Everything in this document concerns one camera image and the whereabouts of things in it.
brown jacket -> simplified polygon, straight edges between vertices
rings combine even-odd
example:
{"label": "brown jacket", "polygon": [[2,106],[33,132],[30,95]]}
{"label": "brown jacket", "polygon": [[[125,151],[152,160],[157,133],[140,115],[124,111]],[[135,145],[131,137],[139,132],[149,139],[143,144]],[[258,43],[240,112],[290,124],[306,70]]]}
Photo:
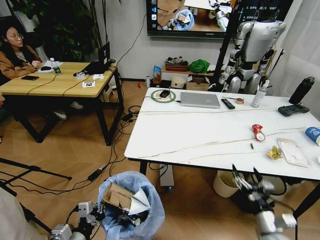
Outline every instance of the brown jacket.
{"label": "brown jacket", "polygon": [[[27,45],[26,48],[34,55],[36,61],[41,61],[41,58],[30,46]],[[23,65],[24,66],[13,65],[13,63],[6,57],[5,53],[0,51],[0,71],[8,79],[14,79],[23,75],[31,74],[36,71],[34,66],[32,66],[31,64],[25,65],[23,63]]]}

television screen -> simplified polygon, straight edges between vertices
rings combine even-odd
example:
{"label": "television screen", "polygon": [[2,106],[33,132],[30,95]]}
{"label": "television screen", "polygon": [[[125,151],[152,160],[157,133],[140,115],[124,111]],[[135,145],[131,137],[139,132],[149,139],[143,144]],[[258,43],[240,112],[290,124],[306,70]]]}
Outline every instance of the television screen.
{"label": "television screen", "polygon": [[[257,19],[259,0],[246,0],[238,24]],[[260,0],[283,21],[293,0]],[[146,0],[149,36],[223,39],[236,0]]]}

wooden floor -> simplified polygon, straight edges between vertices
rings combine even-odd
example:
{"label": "wooden floor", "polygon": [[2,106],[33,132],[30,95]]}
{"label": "wooden floor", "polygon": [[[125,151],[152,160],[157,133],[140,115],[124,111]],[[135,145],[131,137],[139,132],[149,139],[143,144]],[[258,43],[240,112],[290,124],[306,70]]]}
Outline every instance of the wooden floor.
{"label": "wooden floor", "polygon": [[[124,82],[123,91],[127,111],[129,106],[142,104],[146,88],[144,84],[142,88],[138,88],[136,82]],[[105,115],[112,121],[112,110],[106,110]],[[39,127],[43,125],[42,120],[35,116],[32,117],[32,122]],[[130,133],[133,126],[134,122],[124,131]],[[105,165],[110,159],[110,147],[105,145],[97,117],[90,112],[79,113],[71,116],[67,121],[60,121],[43,143],[36,143],[12,118],[0,125],[0,133],[4,135],[3,143],[0,144],[1,157],[72,176],[70,182],[41,173],[32,173],[25,177],[51,189],[72,188],[76,182],[85,180],[89,174]],[[129,137],[129,135],[123,135],[115,146],[120,159],[123,158]],[[1,171],[11,174],[21,172],[18,168],[3,164],[0,168]],[[139,164],[126,159],[115,165],[112,174],[128,170],[139,171]],[[160,195],[166,215],[163,226],[154,237],[155,240],[257,239],[255,217],[241,212],[230,199],[219,197],[213,190],[215,170],[173,167],[173,172],[175,187]],[[93,184],[60,195],[41,195],[18,187],[13,189],[18,192],[17,198],[23,205],[31,209],[49,227],[54,228],[57,224],[63,224],[66,221],[68,213],[78,202],[96,201],[98,187],[108,176],[109,171],[105,171]],[[158,176],[158,172],[147,170],[147,177],[153,184]],[[20,180],[15,181],[14,184],[22,184],[29,189],[42,191]],[[314,183],[304,182],[290,192],[283,201],[296,208],[314,186]],[[276,206],[275,212],[280,214],[288,211],[281,206]],[[71,217],[70,222],[77,225],[76,214]],[[319,226],[320,201],[300,217],[299,239],[320,239]],[[294,239],[293,230],[288,230],[286,234]],[[104,231],[100,229],[94,239],[105,239]]]}

white sneaker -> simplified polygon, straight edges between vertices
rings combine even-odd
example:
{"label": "white sneaker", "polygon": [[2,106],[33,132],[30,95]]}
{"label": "white sneaker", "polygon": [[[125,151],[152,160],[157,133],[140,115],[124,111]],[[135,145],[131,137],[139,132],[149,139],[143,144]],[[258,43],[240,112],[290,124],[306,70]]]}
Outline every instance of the white sneaker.
{"label": "white sneaker", "polygon": [[81,104],[79,104],[77,101],[73,101],[69,107],[76,109],[76,110],[82,110],[84,109],[84,106],[82,106]]}
{"label": "white sneaker", "polygon": [[55,110],[55,111],[53,111],[53,113],[54,113],[55,115],[57,115],[57,117],[58,117],[60,120],[64,120],[64,121],[65,121],[65,120],[68,119],[66,113],[65,113],[63,110],[61,110],[61,109]]}

small laptop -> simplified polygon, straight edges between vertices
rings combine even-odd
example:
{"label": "small laptop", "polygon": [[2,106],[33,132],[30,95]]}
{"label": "small laptop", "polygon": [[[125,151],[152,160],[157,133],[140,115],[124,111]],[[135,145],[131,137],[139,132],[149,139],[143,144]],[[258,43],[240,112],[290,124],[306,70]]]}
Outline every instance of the small laptop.
{"label": "small laptop", "polygon": [[213,109],[219,109],[221,107],[217,95],[194,92],[182,92],[181,105]]}
{"label": "small laptop", "polygon": [[82,72],[89,75],[103,74],[111,65],[110,59],[110,42],[107,42],[102,48],[98,50],[98,61],[91,62],[86,66]]}

